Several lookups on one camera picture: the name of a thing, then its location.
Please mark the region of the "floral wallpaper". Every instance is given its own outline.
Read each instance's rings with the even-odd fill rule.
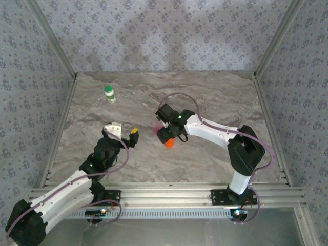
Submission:
[[[38,185],[72,79],[24,1],[0,1],[0,245],[16,202]]]
[[[75,71],[254,70],[290,0],[39,0]]]
[[[261,79],[293,184],[328,245],[328,2],[305,1]]]

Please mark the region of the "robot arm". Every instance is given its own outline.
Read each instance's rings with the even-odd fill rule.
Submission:
[[[104,126],[104,137],[98,141],[94,152],[72,176],[30,203],[21,200],[14,206],[6,232],[21,214],[26,213],[9,233],[18,246],[39,245],[46,234],[70,213],[92,202],[105,199],[105,188],[99,181],[104,177],[102,173],[115,164],[117,155],[121,148],[124,148],[120,141],[109,138],[108,133],[121,139],[121,124],[112,123]],[[135,128],[129,140],[121,140],[129,148],[137,144],[138,138],[138,130]]]
[[[181,113],[178,113],[167,104],[161,106],[156,115],[164,125],[157,132],[157,136],[162,143],[165,143],[170,138],[180,138],[181,135],[184,135],[186,140],[188,140],[187,135],[191,135],[211,141],[228,151],[231,165],[235,172],[227,192],[230,199],[238,201],[239,197],[247,189],[253,170],[261,161],[265,150],[256,141],[230,133],[229,131],[243,132],[256,137],[254,131],[248,126],[243,126],[239,129],[202,119],[206,121],[207,124],[205,125],[194,112],[183,110]],[[226,131],[217,130],[215,127],[226,129]]]

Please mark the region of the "marble surface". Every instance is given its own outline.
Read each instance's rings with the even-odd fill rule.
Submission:
[[[104,86],[114,89],[116,102],[104,95]],[[175,141],[166,148],[152,131],[152,121],[161,99],[184,92],[197,99],[204,118],[223,125],[251,126],[271,146],[255,87],[251,79],[232,73],[96,73],[79,74],[70,111],[60,140],[50,181],[64,181],[92,153],[108,122],[123,125],[122,136],[139,128],[139,143],[130,149],[130,160],[120,171],[103,178],[108,182],[229,182],[233,175],[228,153],[198,137]],[[178,111],[195,110],[188,98],[173,96],[167,103]],[[117,166],[125,160],[121,151]],[[260,165],[269,161],[265,154]],[[279,182],[277,165],[260,171],[255,181]]]

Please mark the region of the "orange object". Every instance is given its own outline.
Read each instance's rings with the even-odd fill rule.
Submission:
[[[164,145],[167,147],[167,148],[171,148],[174,146],[174,138],[171,138],[169,139],[166,143],[164,143]]]

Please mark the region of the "green bottle cap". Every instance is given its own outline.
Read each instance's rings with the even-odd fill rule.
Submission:
[[[111,86],[105,86],[105,92],[111,92],[112,90]]]

